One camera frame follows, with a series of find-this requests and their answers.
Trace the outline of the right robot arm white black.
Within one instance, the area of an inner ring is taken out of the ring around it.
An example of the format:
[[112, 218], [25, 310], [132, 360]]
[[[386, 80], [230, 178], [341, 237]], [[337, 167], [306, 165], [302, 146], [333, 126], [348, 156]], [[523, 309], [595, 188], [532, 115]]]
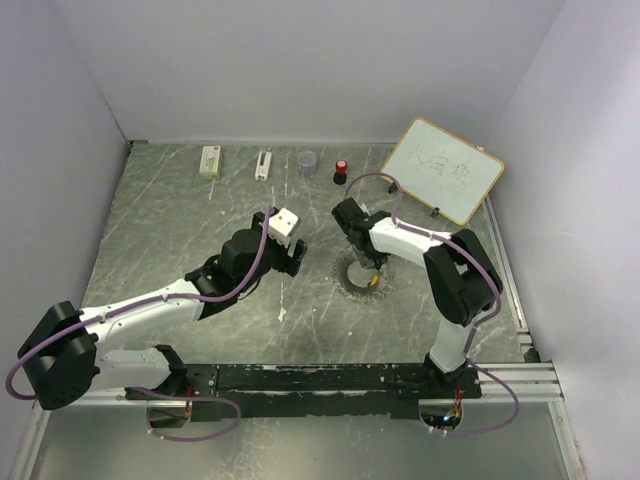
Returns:
[[501, 308], [503, 284], [477, 235], [427, 230], [385, 211], [369, 214], [352, 198], [331, 214], [363, 268], [379, 271], [396, 256], [425, 269], [442, 319], [425, 356], [424, 384], [431, 395], [448, 396], [467, 368], [479, 323]]

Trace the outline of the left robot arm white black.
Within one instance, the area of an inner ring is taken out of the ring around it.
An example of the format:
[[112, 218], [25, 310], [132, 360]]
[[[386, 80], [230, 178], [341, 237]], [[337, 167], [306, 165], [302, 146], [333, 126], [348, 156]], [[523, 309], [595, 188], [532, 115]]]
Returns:
[[[128, 350], [126, 344], [230, 308], [270, 271], [296, 276], [307, 251], [294, 237], [300, 222], [285, 208], [257, 212], [250, 227], [235, 232], [218, 254], [163, 288], [99, 307], [77, 309], [69, 301], [50, 307], [20, 347], [7, 391], [44, 410], [113, 388], [146, 389], [165, 399], [187, 392], [188, 369], [171, 346]], [[13, 385], [19, 370], [32, 388], [27, 395]]]

